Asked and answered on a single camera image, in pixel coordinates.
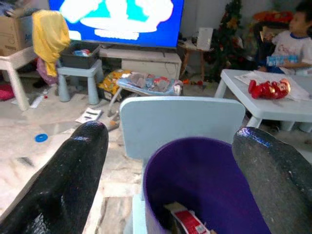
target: red figurine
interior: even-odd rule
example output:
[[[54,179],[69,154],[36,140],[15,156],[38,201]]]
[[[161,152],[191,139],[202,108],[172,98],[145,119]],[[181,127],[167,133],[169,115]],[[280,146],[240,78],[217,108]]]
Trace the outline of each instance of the red figurine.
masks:
[[[281,99],[287,96],[291,91],[290,84],[287,79],[282,79],[280,82],[269,81],[257,85],[255,80],[251,80],[249,83],[248,92],[253,98],[265,98],[265,99]]]

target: chair leg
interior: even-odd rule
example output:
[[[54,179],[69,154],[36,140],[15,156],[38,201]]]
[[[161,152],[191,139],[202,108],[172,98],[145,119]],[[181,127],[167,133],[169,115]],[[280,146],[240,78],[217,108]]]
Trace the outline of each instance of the chair leg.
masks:
[[[19,75],[10,62],[7,62],[7,69],[8,69],[7,73],[10,78],[10,82],[13,88],[15,98],[18,102],[19,108],[22,111],[26,111],[29,108],[29,103],[23,85],[19,78]]]
[[[97,105],[99,103],[97,85],[94,77],[88,77],[88,96],[89,104]]]
[[[117,97],[119,96],[119,94],[121,93],[122,91],[122,88],[119,87],[119,89],[117,90],[117,92],[115,93],[115,95],[113,96],[111,102],[109,103],[109,106],[108,106],[108,111],[107,111],[107,116],[110,117],[112,116],[114,113],[112,113],[111,109],[112,109],[112,106],[114,104],[114,102],[116,101]]]
[[[58,97],[62,102],[67,102],[70,100],[66,78],[63,75],[59,75],[58,78]]]

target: tv stand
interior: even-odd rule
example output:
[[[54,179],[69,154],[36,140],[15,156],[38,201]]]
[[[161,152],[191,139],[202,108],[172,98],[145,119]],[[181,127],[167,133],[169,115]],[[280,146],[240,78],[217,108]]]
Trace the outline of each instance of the tv stand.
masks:
[[[121,68],[179,79],[181,59],[172,49],[113,45],[101,48],[100,57],[121,59]]]

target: purple bucket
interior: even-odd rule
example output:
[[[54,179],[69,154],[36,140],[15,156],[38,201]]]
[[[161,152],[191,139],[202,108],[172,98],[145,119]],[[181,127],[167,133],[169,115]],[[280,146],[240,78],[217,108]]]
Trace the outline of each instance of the purple bucket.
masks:
[[[270,233],[230,144],[204,137],[170,142],[151,157],[143,180],[149,234],[166,233],[163,205],[175,201],[218,234]]]

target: tv screen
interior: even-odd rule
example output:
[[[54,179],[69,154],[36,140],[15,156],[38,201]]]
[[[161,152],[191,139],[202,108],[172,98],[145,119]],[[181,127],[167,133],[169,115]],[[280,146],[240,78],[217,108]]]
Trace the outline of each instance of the tv screen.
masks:
[[[74,40],[176,47],[184,0],[50,0]]]

